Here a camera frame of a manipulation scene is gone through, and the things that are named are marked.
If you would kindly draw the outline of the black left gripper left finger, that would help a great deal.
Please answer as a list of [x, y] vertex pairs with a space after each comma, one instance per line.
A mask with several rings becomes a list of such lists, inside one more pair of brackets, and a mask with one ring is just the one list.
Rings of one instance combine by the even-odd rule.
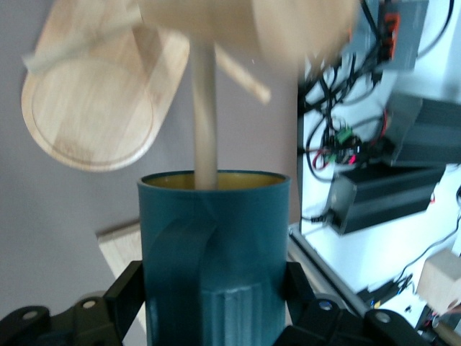
[[25, 306], [1, 320], [2, 345], [122, 345], [145, 302], [143, 264], [132, 261], [102, 296], [90, 296], [55, 316]]

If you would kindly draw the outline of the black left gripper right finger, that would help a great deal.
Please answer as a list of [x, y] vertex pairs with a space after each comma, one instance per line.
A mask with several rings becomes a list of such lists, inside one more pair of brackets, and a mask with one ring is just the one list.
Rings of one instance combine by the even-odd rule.
[[330, 299], [317, 299], [298, 262], [287, 263], [284, 290], [291, 318], [291, 325], [284, 329], [285, 345], [425, 344], [418, 332], [394, 311], [371, 310], [358, 317]]

